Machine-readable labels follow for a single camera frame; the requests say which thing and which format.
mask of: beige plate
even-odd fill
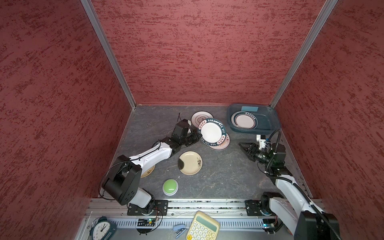
[[[141,177],[146,177],[148,176],[149,174],[151,174],[153,172],[153,169],[155,169],[155,166],[154,165],[153,167],[151,167],[150,169],[148,169],[143,175],[141,175]]]
[[[179,157],[177,163],[179,169],[185,175],[194,175],[198,173],[203,166],[203,160],[197,152],[185,152]]]

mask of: alarm clock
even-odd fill
[[[91,228],[89,235],[92,240],[107,240],[115,233],[116,228],[116,223],[108,221],[106,217],[101,217]]]

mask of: table surface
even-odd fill
[[[190,120],[198,111],[207,111],[220,120],[230,135],[230,145],[215,151],[202,141],[182,148],[169,159],[156,164],[154,171],[140,180],[140,187],[155,198],[251,198],[259,199],[263,192],[279,192],[272,181],[260,172],[255,162],[248,160],[241,151],[239,142],[256,142],[255,134],[231,130],[226,119],[227,107],[221,106],[138,106],[131,116],[126,135],[119,146],[118,155],[134,156],[150,149],[154,142],[170,136],[177,117]],[[201,170],[195,175],[183,174],[178,166],[179,156],[187,151],[200,154]],[[287,155],[286,166],[296,179],[303,179],[297,163]],[[177,193],[166,196],[162,185],[167,179],[179,184]]]

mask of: clock face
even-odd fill
[[[103,237],[105,237],[105,235],[107,234],[110,228],[111,228],[111,224],[109,222],[107,221],[99,222],[98,224],[96,224],[95,228],[93,229],[92,240],[103,239]]]

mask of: blue label sticker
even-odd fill
[[[241,111],[247,111],[247,112],[257,112],[259,107],[251,107],[251,106],[242,106]]]

